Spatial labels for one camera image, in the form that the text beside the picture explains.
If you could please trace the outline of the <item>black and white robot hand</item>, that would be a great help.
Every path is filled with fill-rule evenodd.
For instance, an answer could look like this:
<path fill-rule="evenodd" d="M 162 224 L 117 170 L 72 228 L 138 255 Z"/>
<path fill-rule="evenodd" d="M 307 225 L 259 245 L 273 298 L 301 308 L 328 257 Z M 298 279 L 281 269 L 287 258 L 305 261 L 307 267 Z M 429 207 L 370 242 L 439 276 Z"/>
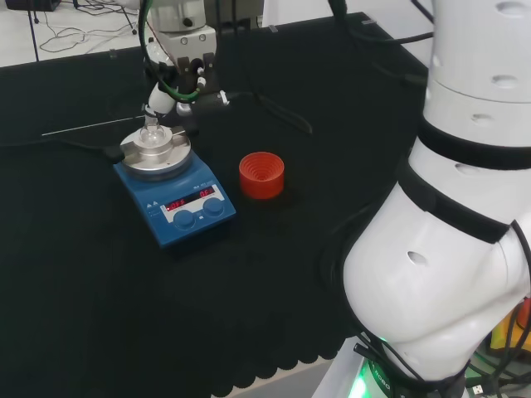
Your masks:
<path fill-rule="evenodd" d="M 206 26 L 191 32 L 155 32 L 144 40 L 144 72 L 153 85 L 144 113 L 191 118 L 230 104 L 216 72 L 217 35 Z"/>

